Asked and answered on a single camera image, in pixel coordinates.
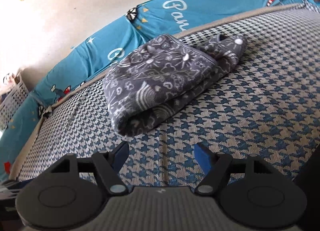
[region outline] folded blanket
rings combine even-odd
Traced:
[[[156,127],[229,73],[246,44],[243,36],[217,35],[191,47],[160,35],[141,45],[104,79],[114,131],[135,136]]]

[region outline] houndstooth mat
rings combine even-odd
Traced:
[[[215,34],[242,34],[248,46],[233,73],[148,134],[127,138],[130,156],[122,180],[129,186],[194,187],[203,178],[192,154],[200,141],[234,158],[257,153],[294,178],[320,142],[319,28],[320,15],[300,8],[181,39],[194,45]],[[102,82],[53,111],[19,180],[36,177],[66,153],[87,157],[123,140],[110,128]]]

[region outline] ribbed gray surface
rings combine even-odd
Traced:
[[[215,200],[188,187],[135,187],[113,197],[93,221],[74,231],[246,231],[228,219]],[[301,231],[298,227],[284,229]]]

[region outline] wall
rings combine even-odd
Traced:
[[[88,36],[148,0],[0,0],[0,75],[32,88]]]

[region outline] perforated plastic basket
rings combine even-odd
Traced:
[[[29,94],[29,91],[18,75],[20,82],[12,89],[0,104],[0,131],[6,129],[10,119]]]

